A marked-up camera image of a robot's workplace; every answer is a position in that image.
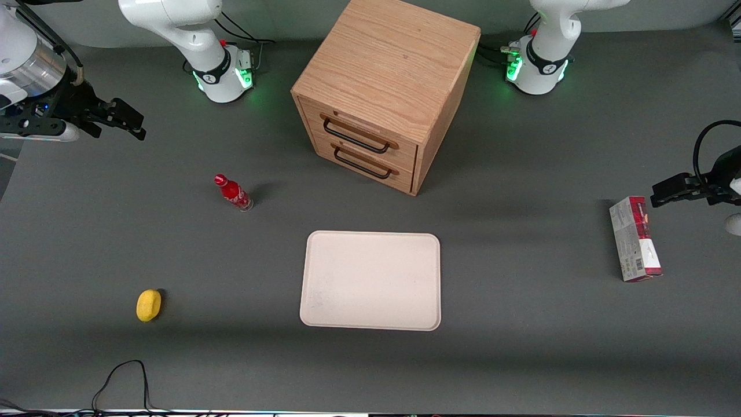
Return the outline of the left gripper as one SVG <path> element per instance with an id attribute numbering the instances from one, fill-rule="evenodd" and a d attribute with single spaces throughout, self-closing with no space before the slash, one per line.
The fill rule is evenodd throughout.
<path id="1" fill-rule="evenodd" d="M 710 206 L 719 203 L 740 206 L 739 192 L 732 187 L 732 182 L 739 180 L 739 170 L 740 146 L 736 146 L 720 155 L 711 170 L 702 174 L 706 196 L 701 192 L 702 184 L 697 176 L 680 173 L 652 186 L 651 206 L 659 208 L 672 202 L 704 198 Z"/>

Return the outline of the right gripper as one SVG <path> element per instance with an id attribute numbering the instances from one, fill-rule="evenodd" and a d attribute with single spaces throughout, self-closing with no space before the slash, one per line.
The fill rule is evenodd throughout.
<path id="1" fill-rule="evenodd" d="M 3 139 L 78 139 L 82 133 L 99 138 L 103 126 L 117 124 L 137 140 L 143 141 L 144 116 L 121 98 L 106 103 L 84 83 L 63 82 L 36 97 L 11 104 L 2 96 Z"/>

